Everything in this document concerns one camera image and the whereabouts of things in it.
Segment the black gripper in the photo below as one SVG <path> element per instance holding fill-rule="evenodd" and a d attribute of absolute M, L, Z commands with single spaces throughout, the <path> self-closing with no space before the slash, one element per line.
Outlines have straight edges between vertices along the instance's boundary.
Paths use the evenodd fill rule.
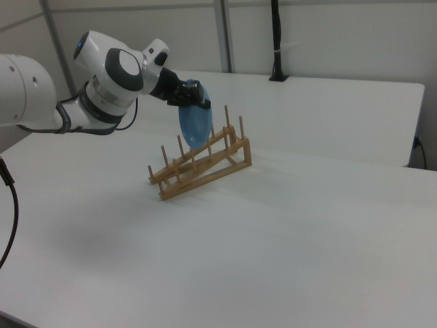
<path fill-rule="evenodd" d="M 205 99 L 205 91 L 198 80 L 183 81 L 174 71 L 167 68 L 161 70 L 158 83 L 151 95 L 166 101 L 170 106 L 211 109 L 211 101 Z"/>

